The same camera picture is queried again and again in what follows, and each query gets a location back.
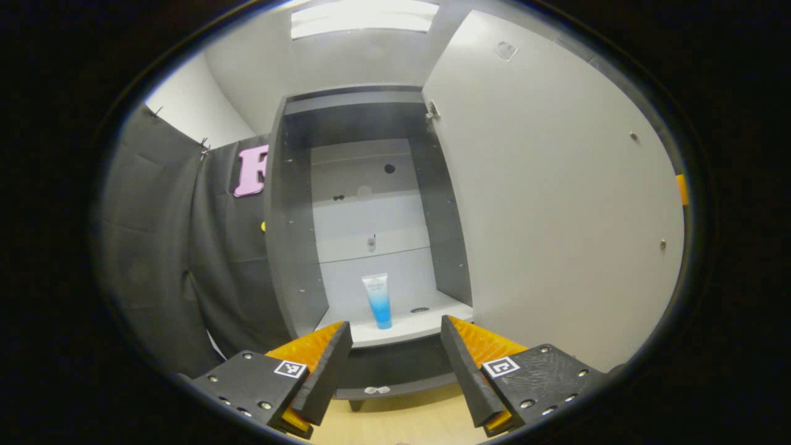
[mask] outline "white door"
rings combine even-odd
[[[668,305],[684,242],[648,120],[571,52],[477,11],[423,96],[440,115],[476,323],[600,371],[626,362]]]

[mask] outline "blue tube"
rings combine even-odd
[[[380,273],[362,277],[362,283],[368,292],[368,303],[371,304],[373,317],[379,329],[390,329],[390,295],[388,293],[388,274]]]

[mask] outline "cabinet shelf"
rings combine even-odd
[[[436,289],[418,291],[408,300],[400,299],[398,304],[391,300],[393,326],[379,329],[367,306],[330,306],[319,322],[316,330],[337,321],[348,321],[351,325],[352,348],[368,348],[384,344],[399,343],[440,332],[443,315],[451,315],[462,320],[472,321],[472,308]],[[426,311],[411,313],[417,307],[427,307]]]

